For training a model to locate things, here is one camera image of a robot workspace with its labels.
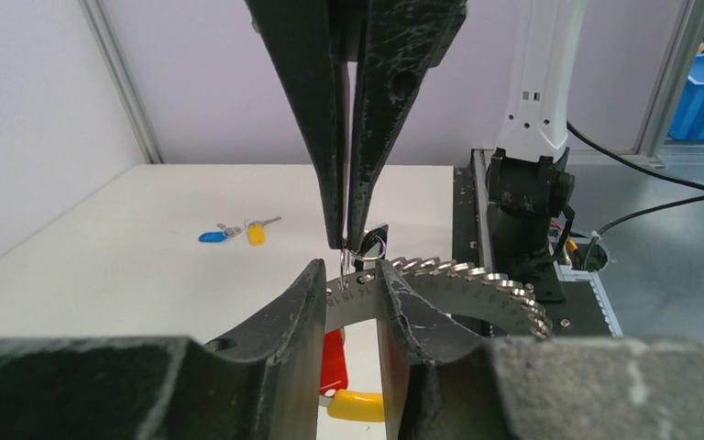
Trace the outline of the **black key tag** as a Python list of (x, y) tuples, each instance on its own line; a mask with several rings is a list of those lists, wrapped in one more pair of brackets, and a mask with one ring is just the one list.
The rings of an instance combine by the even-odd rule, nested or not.
[(356, 271), (369, 269), (379, 259), (386, 256), (390, 225), (383, 223), (373, 226), (362, 238), (360, 248), (353, 257)]

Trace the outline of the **metal keyring with small rings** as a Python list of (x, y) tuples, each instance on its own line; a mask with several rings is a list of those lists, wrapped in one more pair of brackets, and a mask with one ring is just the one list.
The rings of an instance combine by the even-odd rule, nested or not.
[[(534, 287), (472, 263), (432, 258), (389, 261), (405, 283), (444, 314), (486, 321), (503, 336), (548, 338), (553, 325), (534, 294)], [(326, 283), (326, 321), (319, 402), (328, 416), (340, 420), (382, 423), (379, 393), (348, 388), (344, 328), (374, 317), (375, 296), (384, 282), (375, 269), (348, 273)]]

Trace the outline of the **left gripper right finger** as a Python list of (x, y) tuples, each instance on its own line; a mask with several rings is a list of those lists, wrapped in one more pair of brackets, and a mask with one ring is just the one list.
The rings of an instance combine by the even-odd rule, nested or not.
[(485, 338), (386, 261), (376, 302), (389, 439), (704, 439), (704, 345)]

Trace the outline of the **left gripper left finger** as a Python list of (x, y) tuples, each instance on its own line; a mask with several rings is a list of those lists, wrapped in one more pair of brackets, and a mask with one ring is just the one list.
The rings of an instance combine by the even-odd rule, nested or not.
[(0, 338), (0, 439), (312, 439), (325, 264), (224, 334)]

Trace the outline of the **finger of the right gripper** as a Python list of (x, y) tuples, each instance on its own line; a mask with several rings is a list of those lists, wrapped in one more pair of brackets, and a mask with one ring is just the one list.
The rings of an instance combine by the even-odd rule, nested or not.
[(246, 2), (319, 184), (328, 246), (344, 243), (348, 74), (337, 1)]
[(349, 157), (347, 238), (360, 249), (374, 187), (437, 53), (467, 12), (464, 1), (369, 1), (358, 45)]

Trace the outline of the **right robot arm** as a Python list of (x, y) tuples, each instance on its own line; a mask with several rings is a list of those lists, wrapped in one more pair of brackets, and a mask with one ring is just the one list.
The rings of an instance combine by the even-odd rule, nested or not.
[[(522, 1), (514, 69), (486, 171), (496, 269), (552, 264), (550, 222), (568, 216), (567, 96), (587, 5)], [(317, 176), (327, 244), (358, 252), (376, 182), (428, 71), (462, 27), (464, 1), (250, 1)]]

